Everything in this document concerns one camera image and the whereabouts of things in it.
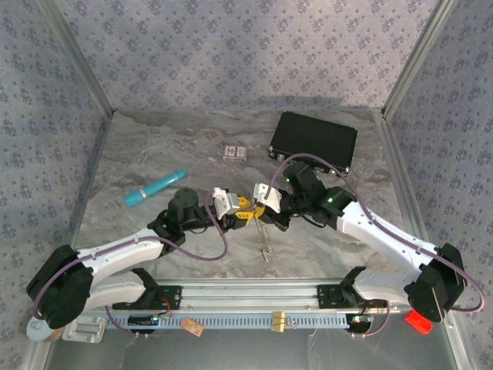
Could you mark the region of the tape roll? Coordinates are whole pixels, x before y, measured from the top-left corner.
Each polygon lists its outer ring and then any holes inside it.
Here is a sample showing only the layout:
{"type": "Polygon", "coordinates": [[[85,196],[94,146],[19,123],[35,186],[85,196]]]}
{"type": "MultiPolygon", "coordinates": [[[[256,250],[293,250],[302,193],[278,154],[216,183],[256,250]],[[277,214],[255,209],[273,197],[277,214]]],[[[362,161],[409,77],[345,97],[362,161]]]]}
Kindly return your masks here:
{"type": "Polygon", "coordinates": [[[27,324],[26,334],[31,341],[56,341],[64,330],[64,327],[51,329],[46,321],[32,317],[27,324]]]}

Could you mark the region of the red plastic block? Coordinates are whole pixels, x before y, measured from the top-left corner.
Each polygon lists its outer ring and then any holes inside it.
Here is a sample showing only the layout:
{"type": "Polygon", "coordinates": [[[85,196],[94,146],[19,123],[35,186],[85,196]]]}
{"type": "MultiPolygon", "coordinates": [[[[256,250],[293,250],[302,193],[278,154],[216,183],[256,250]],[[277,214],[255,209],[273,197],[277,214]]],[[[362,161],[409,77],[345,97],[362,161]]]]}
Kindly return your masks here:
{"type": "Polygon", "coordinates": [[[410,311],[405,317],[405,321],[422,335],[427,335],[433,329],[433,323],[419,314],[417,311],[410,311]]]}

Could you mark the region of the aluminium mounting rail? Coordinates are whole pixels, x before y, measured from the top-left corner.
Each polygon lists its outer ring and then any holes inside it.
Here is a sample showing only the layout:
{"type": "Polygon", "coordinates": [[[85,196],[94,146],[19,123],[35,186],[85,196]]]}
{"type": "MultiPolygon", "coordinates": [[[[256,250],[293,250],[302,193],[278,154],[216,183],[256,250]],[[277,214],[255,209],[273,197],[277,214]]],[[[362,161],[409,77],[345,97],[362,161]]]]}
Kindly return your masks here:
{"type": "MultiPolygon", "coordinates": [[[[83,312],[91,311],[115,303],[135,302],[143,293],[135,282],[120,281],[110,283],[106,278],[95,288],[95,298],[88,298],[83,312]]],[[[340,284],[337,279],[309,278],[208,278],[158,280],[157,285],[178,285],[182,287],[181,311],[194,312],[261,312],[261,311],[306,311],[319,309],[317,285],[340,284]]],[[[385,300],[391,311],[409,311],[411,306],[404,291],[397,285],[382,288],[368,285],[369,300],[385,300]]]]}

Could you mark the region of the left circuit board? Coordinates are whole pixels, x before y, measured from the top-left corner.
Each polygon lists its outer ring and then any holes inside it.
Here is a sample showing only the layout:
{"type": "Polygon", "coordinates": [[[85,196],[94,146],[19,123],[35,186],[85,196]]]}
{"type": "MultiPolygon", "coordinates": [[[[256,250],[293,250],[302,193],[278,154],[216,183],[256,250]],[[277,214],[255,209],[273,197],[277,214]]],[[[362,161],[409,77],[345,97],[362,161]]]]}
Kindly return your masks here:
{"type": "Polygon", "coordinates": [[[155,315],[130,315],[127,320],[127,325],[130,326],[157,326],[159,317],[155,315]]]}

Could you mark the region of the black hard case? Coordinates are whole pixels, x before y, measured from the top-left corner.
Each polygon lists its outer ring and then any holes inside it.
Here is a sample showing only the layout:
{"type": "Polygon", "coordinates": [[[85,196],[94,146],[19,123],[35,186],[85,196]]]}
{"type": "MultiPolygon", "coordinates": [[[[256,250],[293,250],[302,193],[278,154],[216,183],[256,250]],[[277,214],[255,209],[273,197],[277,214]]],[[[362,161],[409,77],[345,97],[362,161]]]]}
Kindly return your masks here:
{"type": "Polygon", "coordinates": [[[293,112],[283,112],[268,147],[268,156],[279,162],[308,153],[348,174],[354,155],[357,130],[353,127],[293,112]]]}

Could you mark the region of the aluminium frame post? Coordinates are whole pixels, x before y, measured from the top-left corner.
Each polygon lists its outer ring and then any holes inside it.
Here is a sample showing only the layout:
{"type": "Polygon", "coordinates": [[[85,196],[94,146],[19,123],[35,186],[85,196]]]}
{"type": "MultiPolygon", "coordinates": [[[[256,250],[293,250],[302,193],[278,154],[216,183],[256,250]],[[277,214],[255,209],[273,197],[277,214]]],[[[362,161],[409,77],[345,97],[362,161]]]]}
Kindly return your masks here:
{"type": "Polygon", "coordinates": [[[428,20],[425,22],[418,40],[401,70],[394,87],[382,106],[382,116],[389,120],[396,112],[399,104],[418,74],[431,47],[440,35],[448,17],[454,9],[457,0],[437,0],[428,20]]]}
{"type": "Polygon", "coordinates": [[[96,105],[105,116],[112,117],[114,109],[55,0],[36,1],[69,56],[75,70],[85,83],[96,105]]]}

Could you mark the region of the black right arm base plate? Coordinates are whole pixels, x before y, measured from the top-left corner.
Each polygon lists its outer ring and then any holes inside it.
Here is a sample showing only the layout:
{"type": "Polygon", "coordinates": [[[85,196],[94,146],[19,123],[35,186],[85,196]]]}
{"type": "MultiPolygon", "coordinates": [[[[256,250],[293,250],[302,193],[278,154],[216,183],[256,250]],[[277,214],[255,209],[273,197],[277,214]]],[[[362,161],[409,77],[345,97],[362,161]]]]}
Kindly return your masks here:
{"type": "Polygon", "coordinates": [[[317,285],[317,300],[320,309],[329,308],[386,308],[385,300],[367,300],[362,298],[353,288],[341,284],[317,285]]]}

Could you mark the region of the red and white card box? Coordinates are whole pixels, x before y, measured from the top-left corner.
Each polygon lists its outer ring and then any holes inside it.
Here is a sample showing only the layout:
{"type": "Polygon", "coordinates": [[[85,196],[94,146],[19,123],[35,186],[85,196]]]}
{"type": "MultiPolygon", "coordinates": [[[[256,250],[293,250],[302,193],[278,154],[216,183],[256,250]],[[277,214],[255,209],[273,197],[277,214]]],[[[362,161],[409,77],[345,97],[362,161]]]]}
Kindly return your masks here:
{"type": "Polygon", "coordinates": [[[223,151],[224,160],[247,160],[247,148],[245,146],[225,145],[223,151]]]}

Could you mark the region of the orange paper tag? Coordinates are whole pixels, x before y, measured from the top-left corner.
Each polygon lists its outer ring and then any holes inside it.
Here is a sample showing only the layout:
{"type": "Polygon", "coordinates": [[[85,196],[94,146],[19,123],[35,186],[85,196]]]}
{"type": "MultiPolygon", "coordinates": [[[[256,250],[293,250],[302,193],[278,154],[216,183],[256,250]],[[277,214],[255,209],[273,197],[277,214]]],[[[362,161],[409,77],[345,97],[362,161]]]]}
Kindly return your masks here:
{"type": "Polygon", "coordinates": [[[199,338],[204,330],[204,326],[192,318],[184,318],[181,324],[183,330],[199,338]]]}

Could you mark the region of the grey metal sheet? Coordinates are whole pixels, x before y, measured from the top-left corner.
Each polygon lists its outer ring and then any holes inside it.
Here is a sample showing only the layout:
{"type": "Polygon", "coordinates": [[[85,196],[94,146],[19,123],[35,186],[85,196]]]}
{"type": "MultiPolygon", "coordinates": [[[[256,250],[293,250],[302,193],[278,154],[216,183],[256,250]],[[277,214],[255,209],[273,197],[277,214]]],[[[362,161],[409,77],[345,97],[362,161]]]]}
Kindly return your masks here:
{"type": "Polygon", "coordinates": [[[383,331],[352,338],[336,329],[180,330],[134,339],[108,331],[97,345],[56,342],[44,370],[469,370],[464,346],[445,324],[422,335],[403,315],[383,331]]]}

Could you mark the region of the metal keyring with keys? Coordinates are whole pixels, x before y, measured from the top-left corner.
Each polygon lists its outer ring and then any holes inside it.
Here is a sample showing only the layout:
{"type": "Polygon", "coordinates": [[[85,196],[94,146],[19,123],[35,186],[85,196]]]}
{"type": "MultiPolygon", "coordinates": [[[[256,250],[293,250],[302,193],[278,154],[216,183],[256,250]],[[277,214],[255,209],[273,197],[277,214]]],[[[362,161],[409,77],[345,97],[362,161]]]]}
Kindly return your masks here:
{"type": "Polygon", "coordinates": [[[270,243],[270,235],[269,235],[267,226],[263,221],[256,219],[255,223],[256,223],[257,231],[258,231],[260,241],[262,244],[262,246],[260,248],[260,252],[263,256],[263,259],[266,262],[268,262],[269,256],[271,255],[272,250],[273,250],[271,243],[270,243]]]}

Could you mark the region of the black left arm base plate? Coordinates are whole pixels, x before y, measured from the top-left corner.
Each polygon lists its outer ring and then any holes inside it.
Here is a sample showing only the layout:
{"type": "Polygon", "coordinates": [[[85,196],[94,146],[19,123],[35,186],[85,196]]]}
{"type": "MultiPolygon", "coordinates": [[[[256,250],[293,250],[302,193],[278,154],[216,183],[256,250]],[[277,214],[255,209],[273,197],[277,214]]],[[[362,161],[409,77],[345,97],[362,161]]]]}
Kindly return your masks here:
{"type": "Polygon", "coordinates": [[[178,310],[181,304],[182,290],[182,287],[178,285],[158,285],[147,288],[137,301],[117,303],[112,308],[120,311],[178,310]]]}

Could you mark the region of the aluminium side rail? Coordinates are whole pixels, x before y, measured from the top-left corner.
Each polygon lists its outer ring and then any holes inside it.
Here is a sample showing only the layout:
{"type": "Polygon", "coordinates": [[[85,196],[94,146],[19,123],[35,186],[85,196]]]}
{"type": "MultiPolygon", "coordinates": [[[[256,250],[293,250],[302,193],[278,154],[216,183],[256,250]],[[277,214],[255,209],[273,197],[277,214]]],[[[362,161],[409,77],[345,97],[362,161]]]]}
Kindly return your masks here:
{"type": "Polygon", "coordinates": [[[390,170],[405,230],[424,241],[429,241],[423,217],[421,216],[393,128],[379,109],[372,109],[371,112],[390,170]]]}

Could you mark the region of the grey metal bracket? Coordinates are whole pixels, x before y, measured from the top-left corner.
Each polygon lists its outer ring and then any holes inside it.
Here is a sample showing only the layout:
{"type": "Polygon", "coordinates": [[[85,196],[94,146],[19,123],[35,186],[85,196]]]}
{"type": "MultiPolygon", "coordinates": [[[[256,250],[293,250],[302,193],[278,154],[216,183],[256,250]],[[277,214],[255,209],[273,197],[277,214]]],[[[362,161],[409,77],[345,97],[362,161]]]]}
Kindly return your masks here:
{"type": "Polygon", "coordinates": [[[64,341],[98,344],[102,340],[106,324],[107,320],[104,317],[80,316],[65,326],[62,339],[64,341]]]}

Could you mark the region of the teal plastic tube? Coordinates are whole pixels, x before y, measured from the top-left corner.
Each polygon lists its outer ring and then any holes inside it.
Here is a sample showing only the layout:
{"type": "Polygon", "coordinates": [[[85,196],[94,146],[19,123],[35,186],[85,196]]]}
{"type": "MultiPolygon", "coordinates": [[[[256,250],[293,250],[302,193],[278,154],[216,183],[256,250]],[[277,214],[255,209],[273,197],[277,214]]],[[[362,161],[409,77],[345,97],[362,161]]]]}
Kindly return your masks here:
{"type": "Polygon", "coordinates": [[[180,181],[186,175],[187,170],[179,170],[171,173],[161,178],[160,180],[157,180],[151,184],[139,188],[138,190],[134,190],[133,192],[128,193],[124,197],[124,203],[127,207],[134,207],[137,204],[142,203],[147,197],[151,197],[155,193],[158,193],[161,190],[173,185],[177,181],[180,181]]]}

